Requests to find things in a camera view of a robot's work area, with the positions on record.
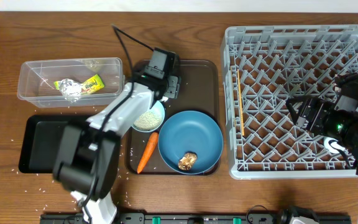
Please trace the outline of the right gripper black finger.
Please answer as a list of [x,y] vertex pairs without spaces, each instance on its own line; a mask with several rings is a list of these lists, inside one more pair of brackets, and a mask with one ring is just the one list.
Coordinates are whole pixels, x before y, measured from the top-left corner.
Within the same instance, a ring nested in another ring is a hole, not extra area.
[[292,105],[287,105],[287,109],[291,116],[291,120],[295,126],[304,126],[306,123],[306,118],[302,117],[301,113],[304,111],[304,106],[300,106],[298,111],[295,111]]
[[304,95],[304,96],[294,96],[292,98],[287,99],[286,101],[286,106],[287,108],[291,107],[292,105],[294,105],[295,103],[302,103],[308,99],[311,99],[312,96],[310,95]]

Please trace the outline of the light blue cup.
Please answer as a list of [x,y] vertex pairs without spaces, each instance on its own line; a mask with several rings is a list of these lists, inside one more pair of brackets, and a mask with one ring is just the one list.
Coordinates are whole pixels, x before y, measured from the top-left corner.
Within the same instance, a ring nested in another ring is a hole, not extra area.
[[337,139],[324,137],[323,141],[325,149],[327,149],[330,153],[336,154],[340,151],[345,151],[346,148],[341,146]]

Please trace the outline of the light blue rice bowl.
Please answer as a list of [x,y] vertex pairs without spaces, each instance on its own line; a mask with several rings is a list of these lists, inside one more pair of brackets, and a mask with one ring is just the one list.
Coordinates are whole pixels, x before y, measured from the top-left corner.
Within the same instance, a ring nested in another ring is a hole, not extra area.
[[157,130],[165,118],[165,108],[160,101],[157,101],[151,109],[142,114],[132,125],[140,132],[148,133]]

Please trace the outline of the dark blue plate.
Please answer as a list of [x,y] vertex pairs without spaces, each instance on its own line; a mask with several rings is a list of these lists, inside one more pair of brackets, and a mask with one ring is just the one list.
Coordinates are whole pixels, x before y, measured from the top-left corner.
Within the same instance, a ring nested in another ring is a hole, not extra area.
[[[198,175],[212,169],[223,153],[223,134],[218,123],[206,113],[182,111],[164,122],[159,131],[158,150],[169,168],[186,175]],[[186,153],[197,155],[190,170],[181,170],[180,159]]]

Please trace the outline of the orange carrot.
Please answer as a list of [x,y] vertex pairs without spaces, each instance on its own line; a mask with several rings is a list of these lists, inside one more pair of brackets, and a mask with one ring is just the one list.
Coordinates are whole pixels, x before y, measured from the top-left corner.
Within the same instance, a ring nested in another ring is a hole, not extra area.
[[144,153],[139,161],[137,167],[137,173],[140,174],[145,166],[147,165],[149,159],[151,158],[156,146],[158,143],[158,133],[154,132],[150,135],[149,140],[147,141],[146,147],[144,149]]

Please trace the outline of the yellow snack wrapper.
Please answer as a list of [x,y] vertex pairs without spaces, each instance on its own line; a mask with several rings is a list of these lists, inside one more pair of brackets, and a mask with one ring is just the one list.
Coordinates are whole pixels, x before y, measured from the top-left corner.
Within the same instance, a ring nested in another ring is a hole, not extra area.
[[[57,90],[58,83],[59,81],[54,82],[55,88]],[[89,79],[80,84],[82,86],[82,95],[89,95],[104,88],[104,83],[98,74],[95,74],[94,76],[90,77]]]

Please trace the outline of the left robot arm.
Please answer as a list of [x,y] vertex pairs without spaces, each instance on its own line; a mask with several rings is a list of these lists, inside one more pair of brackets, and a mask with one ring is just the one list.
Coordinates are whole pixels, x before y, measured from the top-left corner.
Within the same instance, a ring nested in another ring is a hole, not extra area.
[[178,76],[156,79],[135,73],[104,110],[65,126],[52,174],[81,207],[84,222],[114,222],[117,207],[110,191],[117,175],[121,138],[156,102],[177,98],[180,83]]

